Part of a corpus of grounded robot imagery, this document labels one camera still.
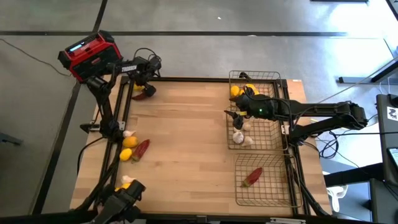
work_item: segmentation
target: yellow fruit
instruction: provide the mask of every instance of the yellow fruit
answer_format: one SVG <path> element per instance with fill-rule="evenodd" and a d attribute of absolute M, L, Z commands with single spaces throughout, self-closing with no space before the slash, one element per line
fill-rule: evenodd
<path fill-rule="evenodd" d="M 253 84 L 246 84 L 247 87 L 252 88 L 252 90 L 257 90 Z"/>
<path fill-rule="evenodd" d="M 126 137 L 123 140 L 124 147 L 136 147 L 138 145 L 138 139 L 135 136 Z"/>
<path fill-rule="evenodd" d="M 239 95 L 240 88 L 238 86 L 231 87 L 231 96 L 235 97 Z"/>
<path fill-rule="evenodd" d="M 136 84 L 134 84 L 134 91 L 142 91 L 144 88 L 144 86 L 137 86 Z"/>
<path fill-rule="evenodd" d="M 132 150 L 131 149 L 123 149 L 120 152 L 119 158 L 121 161 L 128 161 L 132 155 Z"/>
<path fill-rule="evenodd" d="M 122 187 L 121 187 L 121 188 L 123 188 L 123 189 L 128 189 L 128 188 L 130 187 L 130 184 L 131 184 L 131 183 L 122 184 Z"/>

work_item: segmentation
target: gray floor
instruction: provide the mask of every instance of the gray floor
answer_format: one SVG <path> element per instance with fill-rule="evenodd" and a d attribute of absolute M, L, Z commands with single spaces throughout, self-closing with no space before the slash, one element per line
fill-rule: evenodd
<path fill-rule="evenodd" d="M 2 0 L 0 30 L 91 30 L 99 6 L 100 1 Z M 226 77 L 233 69 L 273 70 L 282 78 L 303 80 L 307 100 L 318 102 L 347 86 L 337 84 L 337 77 L 364 77 L 392 58 L 382 39 L 384 26 L 374 16 L 381 9 L 385 5 L 376 1 L 369 5 L 309 0 L 255 0 L 250 4 L 238 0 L 109 1 L 101 29 L 349 32 L 371 37 L 116 37 L 126 58 L 138 47 L 154 49 L 163 58 L 163 76 Z M 394 19 L 388 12 L 382 14 Z M 0 38 L 65 73 L 57 61 L 58 51 L 81 39 Z M 57 75 L 2 42 L 0 59 L 0 131 L 24 140 L 20 147 L 0 144 L 0 216 L 22 215 L 32 208 L 75 80 Z M 392 86 L 391 92 L 398 93 L 397 87 Z M 356 86 L 329 101 L 352 100 L 371 116 L 376 113 L 377 94 L 378 86 Z M 86 141 L 78 125 L 91 119 L 94 107 L 93 97 L 83 86 L 44 212 L 68 210 L 77 154 Z M 342 139 L 348 143 L 340 152 L 361 166 L 377 162 L 378 139 L 371 140 L 372 146 L 359 145 L 365 140 Z M 359 159 L 358 151 L 366 152 L 368 159 Z M 349 164 L 340 157 L 336 160 Z"/>

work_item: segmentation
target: garlic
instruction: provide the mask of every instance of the garlic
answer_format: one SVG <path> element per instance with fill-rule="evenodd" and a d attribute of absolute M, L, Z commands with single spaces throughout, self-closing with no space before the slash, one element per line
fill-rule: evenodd
<path fill-rule="evenodd" d="M 250 122 L 245 122 L 245 123 L 243 123 L 243 129 L 244 129 L 245 131 L 250 131 L 250 129 L 251 129 L 251 123 L 250 123 Z"/>
<path fill-rule="evenodd" d="M 127 184 L 127 183 L 131 183 L 133 180 L 135 180 L 135 178 L 129 177 L 128 175 L 124 175 L 122 176 L 122 184 Z"/>
<path fill-rule="evenodd" d="M 250 146 L 250 145 L 252 145 L 252 144 L 254 144 L 253 139 L 250 138 L 249 136 L 246 136 L 246 137 L 244 138 L 244 141 L 243 141 L 242 146 L 245 147 L 245 146 Z"/>
<path fill-rule="evenodd" d="M 127 138 L 135 134 L 136 131 L 123 131 L 123 137 Z"/>
<path fill-rule="evenodd" d="M 232 135 L 232 140 L 236 143 L 236 144 L 241 144 L 243 142 L 243 134 L 242 132 L 236 132 Z"/>

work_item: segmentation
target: red chili pepper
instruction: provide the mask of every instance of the red chili pepper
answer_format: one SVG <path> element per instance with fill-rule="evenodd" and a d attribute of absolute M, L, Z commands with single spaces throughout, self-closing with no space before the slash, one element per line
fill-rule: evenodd
<path fill-rule="evenodd" d="M 262 174 L 262 167 L 255 169 L 248 177 L 242 182 L 241 187 L 250 187 L 254 184 Z"/>
<path fill-rule="evenodd" d="M 146 152 L 148 146 L 149 146 L 149 139 L 146 139 L 145 141 L 143 141 L 141 144 L 139 144 L 137 146 L 137 149 L 132 154 L 132 159 L 134 161 L 138 162 L 142 158 L 144 153 Z"/>
<path fill-rule="evenodd" d="M 132 97 L 133 100 L 143 100 L 145 98 L 147 98 L 147 95 L 144 92 L 142 92 L 140 95 Z"/>

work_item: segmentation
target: red and black battery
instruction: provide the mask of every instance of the red and black battery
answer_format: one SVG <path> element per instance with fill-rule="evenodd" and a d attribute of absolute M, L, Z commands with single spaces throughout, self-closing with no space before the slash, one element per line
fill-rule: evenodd
<path fill-rule="evenodd" d="M 100 30 L 67 47 L 58 54 L 58 60 L 81 83 L 92 76 L 109 73 L 108 63 L 122 59 L 120 51 L 109 32 Z"/>

